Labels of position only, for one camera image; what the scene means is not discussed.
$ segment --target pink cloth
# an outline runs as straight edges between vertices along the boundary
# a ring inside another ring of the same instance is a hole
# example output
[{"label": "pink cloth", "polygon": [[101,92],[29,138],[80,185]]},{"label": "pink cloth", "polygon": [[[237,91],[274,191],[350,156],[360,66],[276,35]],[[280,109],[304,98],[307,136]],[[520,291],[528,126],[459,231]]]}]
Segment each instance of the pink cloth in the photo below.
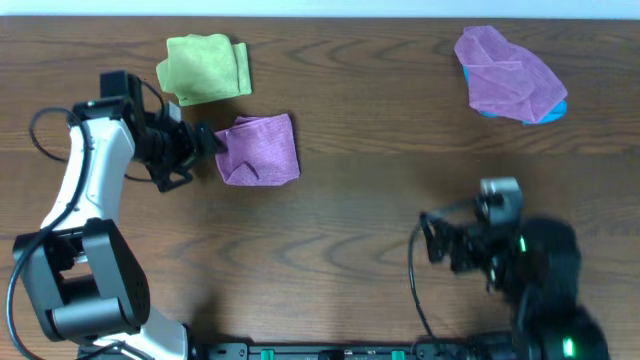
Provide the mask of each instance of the pink cloth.
[{"label": "pink cloth", "polygon": [[227,146],[227,152],[216,155],[226,184],[278,186],[300,177],[289,115],[238,117],[216,135]]},{"label": "pink cloth", "polygon": [[469,70],[469,106],[478,111],[537,123],[567,96],[542,60],[493,26],[465,28],[454,50]]}]

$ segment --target brown table surface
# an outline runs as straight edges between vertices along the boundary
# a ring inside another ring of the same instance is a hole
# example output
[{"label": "brown table surface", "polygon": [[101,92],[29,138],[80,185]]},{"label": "brown table surface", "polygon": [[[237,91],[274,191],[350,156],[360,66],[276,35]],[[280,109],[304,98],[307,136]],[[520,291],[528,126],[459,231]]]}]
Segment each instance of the brown table surface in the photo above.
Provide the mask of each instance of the brown table surface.
[{"label": "brown table surface", "polygon": [[[125,182],[120,229],[152,302],[205,339],[412,342],[423,333],[406,251],[418,211],[517,176],[525,211],[569,220],[583,254],[580,298],[613,358],[640,358],[640,23],[546,20],[233,18],[0,19],[0,287],[17,234],[51,209],[64,166],[27,135],[38,109],[98,96],[98,75],[126,68],[157,86],[165,40],[224,33],[248,45],[254,92],[185,109],[228,127],[236,115],[289,113],[302,176],[278,188],[226,186],[209,161],[167,194]],[[488,119],[468,106],[453,54],[465,26],[493,24],[564,82],[569,113],[543,126]],[[174,99],[165,94],[166,99]],[[157,105],[151,96],[147,104]],[[68,150],[61,117],[38,134]],[[140,165],[131,173],[144,175]],[[419,294],[440,336],[509,328],[481,274],[454,277],[416,253]],[[71,358],[42,335],[22,285],[26,344]],[[0,358],[14,358],[4,328]]]}]

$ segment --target green cloth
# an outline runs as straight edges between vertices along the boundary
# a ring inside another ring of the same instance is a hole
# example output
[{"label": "green cloth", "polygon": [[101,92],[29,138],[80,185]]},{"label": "green cloth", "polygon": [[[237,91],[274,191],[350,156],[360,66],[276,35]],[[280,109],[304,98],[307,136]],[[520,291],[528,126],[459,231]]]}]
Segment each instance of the green cloth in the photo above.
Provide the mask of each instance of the green cloth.
[{"label": "green cloth", "polygon": [[222,34],[187,35],[168,39],[167,53],[156,67],[158,81],[182,106],[251,94],[245,44],[231,45]]}]

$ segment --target purple cloth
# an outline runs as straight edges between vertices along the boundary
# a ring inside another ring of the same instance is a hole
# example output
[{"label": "purple cloth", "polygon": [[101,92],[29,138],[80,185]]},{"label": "purple cloth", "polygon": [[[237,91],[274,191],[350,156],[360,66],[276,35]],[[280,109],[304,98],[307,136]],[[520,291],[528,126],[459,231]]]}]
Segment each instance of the purple cloth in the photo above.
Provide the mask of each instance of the purple cloth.
[{"label": "purple cloth", "polygon": [[454,50],[469,69],[469,106],[478,111],[538,123],[567,96],[542,60],[493,26],[465,28]]},{"label": "purple cloth", "polygon": [[228,150],[216,155],[227,185],[278,186],[300,177],[289,115],[238,117],[216,135]]}]

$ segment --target towel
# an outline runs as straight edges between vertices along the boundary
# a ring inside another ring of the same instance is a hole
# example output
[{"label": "towel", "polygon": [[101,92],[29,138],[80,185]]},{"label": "towel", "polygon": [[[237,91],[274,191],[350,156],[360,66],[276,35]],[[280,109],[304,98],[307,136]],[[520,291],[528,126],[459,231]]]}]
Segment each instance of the towel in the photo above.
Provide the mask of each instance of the towel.
[{"label": "towel", "polygon": [[181,106],[251,94],[245,44],[231,45],[222,34],[167,40],[168,57],[156,67],[160,88]]},{"label": "towel", "polygon": [[234,125],[216,132],[227,152],[216,154],[227,185],[279,186],[300,177],[291,119],[238,117]]},{"label": "towel", "polygon": [[567,96],[555,74],[493,26],[464,29],[454,47],[469,74],[469,105],[480,112],[539,123]]}]

